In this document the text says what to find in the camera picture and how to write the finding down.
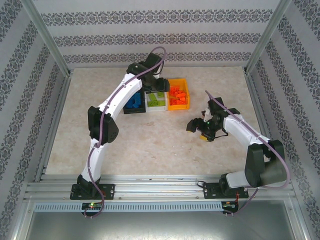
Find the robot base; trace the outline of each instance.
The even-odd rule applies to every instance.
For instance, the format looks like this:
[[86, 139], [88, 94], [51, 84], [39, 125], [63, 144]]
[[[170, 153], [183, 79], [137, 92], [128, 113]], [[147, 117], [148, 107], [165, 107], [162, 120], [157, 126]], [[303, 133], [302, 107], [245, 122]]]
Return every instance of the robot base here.
[[[97, 186], [104, 195], [105, 200], [113, 200], [115, 196], [114, 184], [101, 184], [100, 179], [96, 181]], [[92, 182], [88, 182], [79, 175], [77, 184], [73, 184], [70, 193], [71, 200], [101, 200], [101, 195]]]
[[219, 182], [204, 182], [203, 194], [205, 199], [247, 199], [249, 198], [248, 191], [244, 187], [231, 188], [228, 185], [227, 174], [220, 177]]

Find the green block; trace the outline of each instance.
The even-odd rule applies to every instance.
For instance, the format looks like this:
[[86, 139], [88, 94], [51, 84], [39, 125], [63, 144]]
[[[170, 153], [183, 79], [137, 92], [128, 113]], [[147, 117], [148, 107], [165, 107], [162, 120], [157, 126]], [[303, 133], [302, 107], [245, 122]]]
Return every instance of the green block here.
[[159, 101], [159, 106], [160, 107], [165, 106], [165, 105], [166, 105], [166, 101], [164, 101], [164, 100]]
[[148, 107], [158, 107], [159, 101], [148, 101]]
[[153, 93], [149, 93], [149, 98], [151, 101], [157, 101], [157, 98]]
[[165, 93], [164, 92], [157, 92], [156, 95], [158, 96], [158, 98], [164, 98], [165, 97]]

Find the metal floor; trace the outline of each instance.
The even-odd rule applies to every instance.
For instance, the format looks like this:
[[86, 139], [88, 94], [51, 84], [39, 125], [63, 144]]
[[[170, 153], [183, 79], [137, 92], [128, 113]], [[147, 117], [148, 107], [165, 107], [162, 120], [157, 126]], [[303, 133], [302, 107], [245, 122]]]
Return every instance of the metal floor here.
[[221, 212], [35, 212], [28, 240], [293, 240], [284, 202], [253, 201], [239, 215]]

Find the orange block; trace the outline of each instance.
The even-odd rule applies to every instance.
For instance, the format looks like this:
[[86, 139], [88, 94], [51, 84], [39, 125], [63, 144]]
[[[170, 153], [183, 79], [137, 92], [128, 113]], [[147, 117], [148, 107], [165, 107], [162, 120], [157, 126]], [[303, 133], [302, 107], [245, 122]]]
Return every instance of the orange block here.
[[186, 102], [186, 98], [185, 97], [180, 97], [179, 100], [182, 101], [182, 102]]
[[174, 93], [174, 96], [177, 98], [177, 95], [183, 94], [183, 93], [184, 93], [183, 91], [176, 91], [176, 92]]
[[181, 98], [186, 97], [187, 94], [184, 93], [183, 91], [180, 91], [180, 92], [182, 92], [182, 93], [179, 93], [179, 92], [178, 92], [179, 94], [175, 95], [175, 97], [176, 97], [176, 98], [180, 98], [180, 100], [181, 100]]
[[177, 99], [170, 99], [170, 104], [171, 105], [177, 105], [177, 102], [178, 102], [179, 100], [177, 100]]
[[175, 95], [175, 92], [179, 91], [180, 87], [179, 86], [171, 86], [170, 87], [170, 94]]

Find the plastic bin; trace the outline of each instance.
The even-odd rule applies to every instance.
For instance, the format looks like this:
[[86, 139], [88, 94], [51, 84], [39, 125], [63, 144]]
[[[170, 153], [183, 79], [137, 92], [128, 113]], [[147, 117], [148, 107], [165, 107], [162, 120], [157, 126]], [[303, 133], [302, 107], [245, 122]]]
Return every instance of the plastic bin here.
[[166, 96], [168, 98], [168, 110], [186, 110], [190, 108], [190, 95], [189, 95], [189, 90], [188, 90], [188, 84], [187, 80], [185, 78], [173, 78], [173, 79], [168, 79], [170, 86], [179, 86], [180, 90], [184, 91], [186, 93], [185, 96], [185, 101], [186, 104], [181, 104], [181, 105], [170, 105], [170, 95], [169, 92], [166, 93]]
[[140, 93], [141, 105], [138, 108], [127, 108], [126, 105], [123, 107], [124, 114], [138, 114], [146, 112], [146, 102], [145, 102], [145, 91], [141, 88], [137, 93]]

